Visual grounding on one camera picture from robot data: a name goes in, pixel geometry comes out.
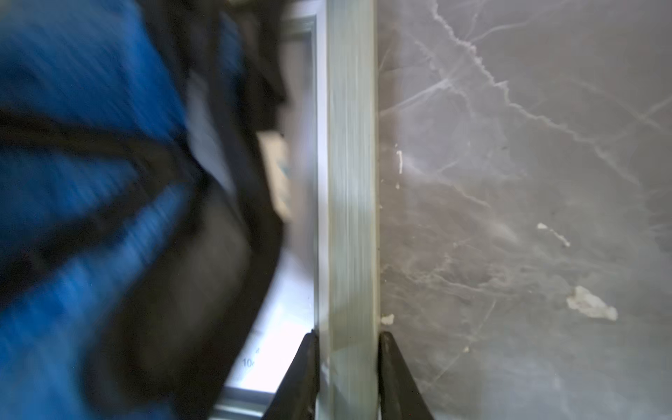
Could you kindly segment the grey-green picture frame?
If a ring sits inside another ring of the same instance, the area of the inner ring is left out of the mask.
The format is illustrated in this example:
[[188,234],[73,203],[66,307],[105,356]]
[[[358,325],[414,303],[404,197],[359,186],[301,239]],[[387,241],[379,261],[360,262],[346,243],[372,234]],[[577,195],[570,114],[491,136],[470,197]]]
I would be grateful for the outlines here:
[[262,138],[273,185],[292,216],[289,240],[217,419],[262,419],[314,331],[320,391],[314,419],[379,416],[380,326],[376,5],[292,1],[283,17],[285,70],[297,104],[285,114],[287,166]]

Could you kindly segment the blue microfiber cloth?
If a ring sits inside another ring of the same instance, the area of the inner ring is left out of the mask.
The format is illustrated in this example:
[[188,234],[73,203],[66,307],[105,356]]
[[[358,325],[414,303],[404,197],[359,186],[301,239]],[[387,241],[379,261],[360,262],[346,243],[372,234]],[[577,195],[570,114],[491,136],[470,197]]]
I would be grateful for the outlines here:
[[283,1],[1,4],[1,416],[206,419],[284,239]]

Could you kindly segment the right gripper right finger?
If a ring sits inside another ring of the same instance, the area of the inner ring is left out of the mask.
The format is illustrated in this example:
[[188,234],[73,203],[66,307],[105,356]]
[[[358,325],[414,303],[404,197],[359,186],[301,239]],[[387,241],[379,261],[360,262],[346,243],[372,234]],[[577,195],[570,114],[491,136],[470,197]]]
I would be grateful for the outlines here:
[[382,332],[378,351],[382,420],[432,420],[425,400],[391,332]]

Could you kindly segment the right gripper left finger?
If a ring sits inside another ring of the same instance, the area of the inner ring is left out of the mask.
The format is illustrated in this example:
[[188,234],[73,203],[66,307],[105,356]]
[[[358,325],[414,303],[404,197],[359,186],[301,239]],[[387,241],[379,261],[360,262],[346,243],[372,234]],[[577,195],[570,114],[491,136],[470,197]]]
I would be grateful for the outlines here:
[[262,420],[313,420],[320,391],[320,343],[316,332],[302,339],[299,350]]

